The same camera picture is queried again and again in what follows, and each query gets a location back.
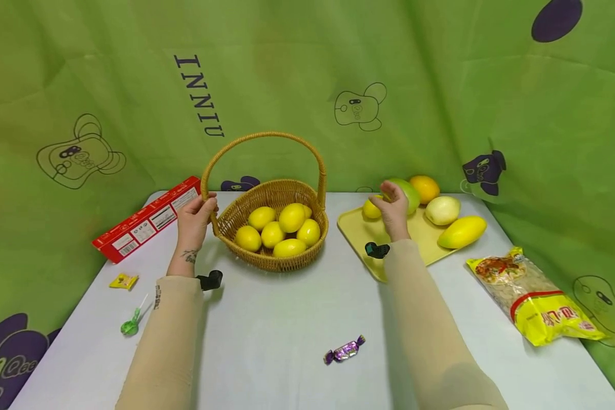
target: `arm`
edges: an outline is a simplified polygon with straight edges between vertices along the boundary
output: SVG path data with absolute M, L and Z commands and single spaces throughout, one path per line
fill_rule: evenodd
M 497 386 L 467 349 L 449 308 L 412 241 L 407 199 L 383 182 L 391 203 L 372 196 L 392 241 L 385 273 L 393 294 L 401 344 L 421 410 L 507 410 Z
M 178 215 L 178 245 L 166 277 L 157 281 L 155 305 L 132 359 L 115 410 L 190 408 L 203 291 L 194 264 L 216 199 L 197 198 Z

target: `snack bag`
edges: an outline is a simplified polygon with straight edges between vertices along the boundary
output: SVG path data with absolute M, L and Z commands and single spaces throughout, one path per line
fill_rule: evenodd
M 127 276 L 125 273 L 119 273 L 116 279 L 114 279 L 112 283 L 109 284 L 109 287 L 130 290 L 132 289 L 132 286 L 134 286 L 134 284 L 137 283 L 138 280 L 139 280 L 139 275 L 138 276 Z
M 584 312 L 514 247 L 505 258 L 470 259 L 467 264 L 490 296 L 533 346 L 561 336 L 605 338 Z

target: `orange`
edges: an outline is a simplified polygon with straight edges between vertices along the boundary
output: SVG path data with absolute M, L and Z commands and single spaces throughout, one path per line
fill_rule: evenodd
M 428 204 L 440 194 L 437 182 L 425 175 L 415 175 L 410 178 L 410 185 L 421 195 L 421 204 Z

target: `basket handle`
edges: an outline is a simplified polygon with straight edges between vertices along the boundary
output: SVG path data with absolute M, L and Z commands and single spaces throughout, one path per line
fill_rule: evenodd
M 246 142 L 249 140 L 254 140 L 255 138 L 263 138 L 263 137 L 282 137 L 290 140 L 294 140 L 304 146 L 307 147 L 308 150 L 312 152 L 312 155 L 317 159 L 317 164 L 319 165 L 319 186 L 317 187 L 317 203 L 321 206 L 321 210 L 326 210 L 326 165 L 323 162 L 323 158 L 317 152 L 315 147 L 313 147 L 307 141 L 304 141 L 302 138 L 296 137 L 296 135 L 288 134 L 288 133 L 279 133 L 277 131 L 265 131 L 262 133 L 248 134 L 246 136 L 235 139 L 233 142 L 230 142 L 225 147 L 221 148 L 221 151 L 218 151 L 213 159 L 207 164 L 207 168 L 203 172 L 203 177 L 200 179 L 200 193 L 203 195 L 203 200 L 207 201 L 209 191 L 207 189 L 208 180 L 210 178 L 210 173 L 212 172 L 212 168 L 216 165 L 217 161 L 221 159 L 222 156 L 228 151 L 230 151 L 233 147 L 241 144 L 242 142 Z M 216 223 L 216 214 L 212 212 L 210 215 L 210 219 L 212 220 L 212 229 L 214 230 L 214 235 L 220 236 L 221 232 Z

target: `purple candy wrapper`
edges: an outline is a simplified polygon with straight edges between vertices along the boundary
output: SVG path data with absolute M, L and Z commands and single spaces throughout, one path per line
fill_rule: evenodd
M 354 355 L 358 354 L 358 350 L 360 350 L 360 346 L 362 346 L 366 342 L 364 340 L 364 336 L 360 335 L 358 340 L 348 342 L 346 345 L 343 345 L 340 348 L 333 350 L 329 350 L 328 353 L 323 357 L 323 362 L 326 365 L 335 362 L 341 363 L 346 359 L 352 358 Z

